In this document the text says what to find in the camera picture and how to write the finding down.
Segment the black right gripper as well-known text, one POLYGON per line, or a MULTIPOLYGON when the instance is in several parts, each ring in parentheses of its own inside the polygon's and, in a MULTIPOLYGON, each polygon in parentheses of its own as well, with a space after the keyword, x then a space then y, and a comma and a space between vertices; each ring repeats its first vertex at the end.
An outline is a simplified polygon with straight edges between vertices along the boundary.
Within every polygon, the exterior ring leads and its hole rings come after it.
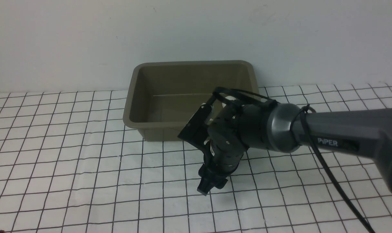
POLYGON ((238 167, 242 155, 246 152, 238 132, 241 106, 226 105, 207 128, 209 137, 206 143, 204 163, 199 169, 201 176, 197 191, 204 196, 214 187, 222 189, 238 167))

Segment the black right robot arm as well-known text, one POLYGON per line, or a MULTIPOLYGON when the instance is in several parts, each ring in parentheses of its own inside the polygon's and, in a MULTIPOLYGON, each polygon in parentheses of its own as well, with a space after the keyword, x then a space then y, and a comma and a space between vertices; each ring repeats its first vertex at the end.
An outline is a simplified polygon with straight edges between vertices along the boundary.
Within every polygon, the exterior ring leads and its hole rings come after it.
POLYGON ((222 189, 248 149, 291 153, 301 146, 371 159, 392 193, 392 108, 306 113, 294 104, 231 100, 207 128, 198 192, 222 189))

